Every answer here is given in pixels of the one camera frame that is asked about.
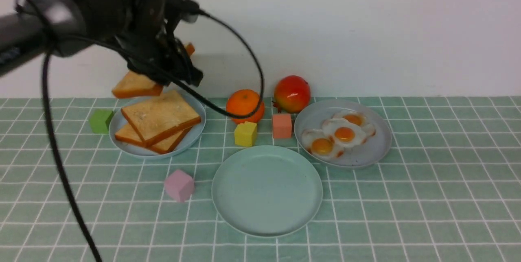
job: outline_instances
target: foam cube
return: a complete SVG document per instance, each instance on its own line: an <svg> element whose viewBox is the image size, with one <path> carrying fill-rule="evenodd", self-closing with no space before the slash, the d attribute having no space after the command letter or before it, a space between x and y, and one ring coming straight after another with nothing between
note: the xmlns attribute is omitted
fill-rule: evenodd
<svg viewBox="0 0 521 262"><path fill-rule="evenodd" d="M235 136L235 145L252 147L257 140L257 124L251 122L238 124L233 135Z"/></svg>
<svg viewBox="0 0 521 262"><path fill-rule="evenodd" d="M108 134L110 120L114 116L111 109L96 109L89 118L89 124L94 134Z"/></svg>
<svg viewBox="0 0 521 262"><path fill-rule="evenodd" d="M273 126L274 139L291 138L291 115L290 114L274 114L271 118Z"/></svg>
<svg viewBox="0 0 521 262"><path fill-rule="evenodd" d="M164 190L177 202L184 202L194 192L194 179L182 170L174 171L164 181Z"/></svg>

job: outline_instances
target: toast slice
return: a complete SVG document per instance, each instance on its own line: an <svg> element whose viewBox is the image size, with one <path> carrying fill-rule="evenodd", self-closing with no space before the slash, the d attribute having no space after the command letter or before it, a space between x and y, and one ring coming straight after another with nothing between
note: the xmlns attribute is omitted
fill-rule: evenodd
<svg viewBox="0 0 521 262"><path fill-rule="evenodd" d="M195 52L194 45L191 43L185 46L188 55ZM158 96L161 94L163 86L157 84L145 75L128 71L118 84L112 89L112 95L116 98L131 98L137 96Z"/></svg>
<svg viewBox="0 0 521 262"><path fill-rule="evenodd" d="M201 122L199 114L176 90L125 106L121 113L145 147Z"/></svg>
<svg viewBox="0 0 521 262"><path fill-rule="evenodd" d="M114 136L118 141L136 145L138 147L143 147L158 154L167 154L175 150L181 140L183 140L186 134L190 132L190 129L191 127L182 130L181 132L177 132L177 134L173 134L172 136L152 145L151 147L144 147L143 142L141 142L141 138L139 138L139 135L129 124L126 124L121 129L119 129L119 131L117 131Z"/></svg>

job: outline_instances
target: green tile tablecloth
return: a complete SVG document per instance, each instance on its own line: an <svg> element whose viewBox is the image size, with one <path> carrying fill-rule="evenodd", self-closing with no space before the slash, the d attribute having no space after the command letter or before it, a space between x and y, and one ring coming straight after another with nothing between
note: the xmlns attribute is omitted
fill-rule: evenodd
<svg viewBox="0 0 521 262"><path fill-rule="evenodd" d="M234 124L220 114L207 110L191 149L143 162L86 122L93 108L127 101L54 99L52 108L67 174L104 261L521 261L521 97L349 99L388 120L391 151L358 171L315 164L320 211L278 239L246 237L216 214L212 177L240 149ZM272 139L272 112L256 143L302 152L294 138ZM163 192L175 169L196 180L186 203ZM39 99L0 99L0 222L2 262L93 260L57 177Z"/></svg>

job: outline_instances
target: plate of fried eggs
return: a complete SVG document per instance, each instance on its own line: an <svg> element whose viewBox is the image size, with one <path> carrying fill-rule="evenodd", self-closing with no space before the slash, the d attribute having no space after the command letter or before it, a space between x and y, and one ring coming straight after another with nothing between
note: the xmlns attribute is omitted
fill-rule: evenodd
<svg viewBox="0 0 521 262"><path fill-rule="evenodd" d="M336 167L368 167L391 149L385 120L374 110L343 99L307 106L295 119L294 133L309 156Z"/></svg>

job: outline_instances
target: empty plate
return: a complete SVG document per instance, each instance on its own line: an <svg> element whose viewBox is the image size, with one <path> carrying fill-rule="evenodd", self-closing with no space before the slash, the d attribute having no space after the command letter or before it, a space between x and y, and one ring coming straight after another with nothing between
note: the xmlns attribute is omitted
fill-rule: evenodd
<svg viewBox="0 0 521 262"><path fill-rule="evenodd" d="M215 173L212 200L236 230L261 238L301 229L318 212L322 182L297 152L254 146L230 156Z"/></svg>

